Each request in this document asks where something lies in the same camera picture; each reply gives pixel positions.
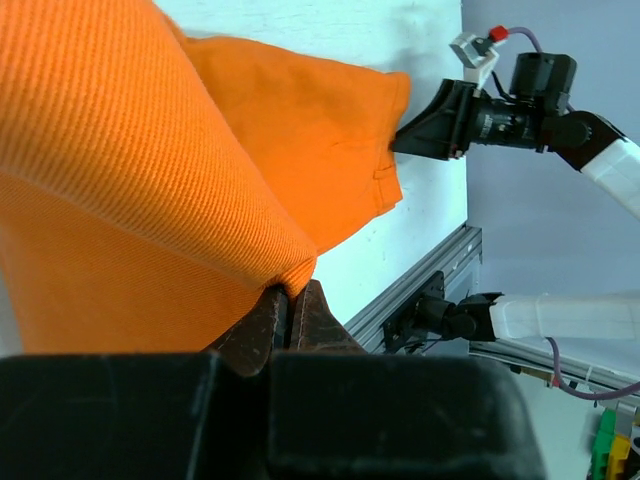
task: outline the white wall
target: white wall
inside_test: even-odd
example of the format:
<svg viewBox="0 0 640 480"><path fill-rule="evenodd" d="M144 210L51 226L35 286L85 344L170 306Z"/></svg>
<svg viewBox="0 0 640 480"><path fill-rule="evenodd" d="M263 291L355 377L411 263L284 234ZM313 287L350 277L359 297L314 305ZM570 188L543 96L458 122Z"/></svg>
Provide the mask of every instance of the white wall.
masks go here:
<svg viewBox="0 0 640 480"><path fill-rule="evenodd" d="M526 26L551 53L578 62L572 103L599 113L640 142L640 66L634 0L466 0L465 31ZM530 51L514 36L497 72L508 85L515 57ZM469 221L483 229L481 290L521 294L606 293L640 289L640 223L553 154L474 146L468 154ZM640 347L560 342L592 361L640 364ZM529 397L551 479L584 479L582 444L589 404L520 379Z"/></svg>
<svg viewBox="0 0 640 480"><path fill-rule="evenodd" d="M22 352L22 341L3 275L0 274L0 357Z"/></svg>
<svg viewBox="0 0 640 480"><path fill-rule="evenodd" d="M570 397L528 375L515 375L542 453L547 480L584 480L591 445L604 409Z"/></svg>

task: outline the red connector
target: red connector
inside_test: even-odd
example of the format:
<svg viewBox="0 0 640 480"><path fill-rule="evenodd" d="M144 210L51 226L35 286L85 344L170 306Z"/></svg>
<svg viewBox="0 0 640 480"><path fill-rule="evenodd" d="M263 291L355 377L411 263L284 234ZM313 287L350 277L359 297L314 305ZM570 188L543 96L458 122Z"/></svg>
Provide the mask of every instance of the red connector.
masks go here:
<svg viewBox="0 0 640 480"><path fill-rule="evenodd" d="M498 25L497 27L493 27L489 30L489 38L493 43L502 42L503 40L506 40L508 36L509 30L502 25Z"/></svg>

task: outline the orange cloth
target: orange cloth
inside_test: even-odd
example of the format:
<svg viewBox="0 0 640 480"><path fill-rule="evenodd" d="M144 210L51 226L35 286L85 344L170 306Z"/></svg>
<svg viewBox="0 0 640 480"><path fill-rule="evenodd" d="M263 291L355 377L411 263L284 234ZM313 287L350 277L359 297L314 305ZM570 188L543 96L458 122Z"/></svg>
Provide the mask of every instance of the orange cloth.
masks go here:
<svg viewBox="0 0 640 480"><path fill-rule="evenodd" d="M318 249L400 198L408 90L186 39L146 0L0 3L0 257L25 349L197 350L265 285L297 294Z"/></svg>

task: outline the black mount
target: black mount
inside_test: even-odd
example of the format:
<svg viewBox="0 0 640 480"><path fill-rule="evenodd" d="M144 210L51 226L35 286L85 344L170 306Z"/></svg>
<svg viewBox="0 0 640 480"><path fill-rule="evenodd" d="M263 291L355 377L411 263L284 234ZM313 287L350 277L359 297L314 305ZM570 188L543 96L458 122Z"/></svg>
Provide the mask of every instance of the black mount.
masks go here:
<svg viewBox="0 0 640 480"><path fill-rule="evenodd" d="M475 83L445 79L427 108L398 130L391 149L448 160L462 156L472 143L539 153L554 144L580 147L592 133L591 119L583 125L585 119L565 115L576 68L568 55L520 54L509 94L494 74L500 98Z"/></svg>
<svg viewBox="0 0 640 480"><path fill-rule="evenodd" d="M429 330L415 326L416 310L425 297L444 300L444 273L435 272L382 324L385 353L428 340Z"/></svg>

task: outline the yellow object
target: yellow object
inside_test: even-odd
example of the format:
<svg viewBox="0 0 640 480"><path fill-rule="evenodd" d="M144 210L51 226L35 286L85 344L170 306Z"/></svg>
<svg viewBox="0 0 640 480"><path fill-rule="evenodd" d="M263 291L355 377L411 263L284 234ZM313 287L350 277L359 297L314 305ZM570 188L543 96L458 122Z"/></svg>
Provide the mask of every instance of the yellow object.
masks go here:
<svg viewBox="0 0 640 480"><path fill-rule="evenodd" d="M629 458L631 442L623 435L616 435L609 453L609 465L607 466L607 480L622 480L624 464Z"/></svg>

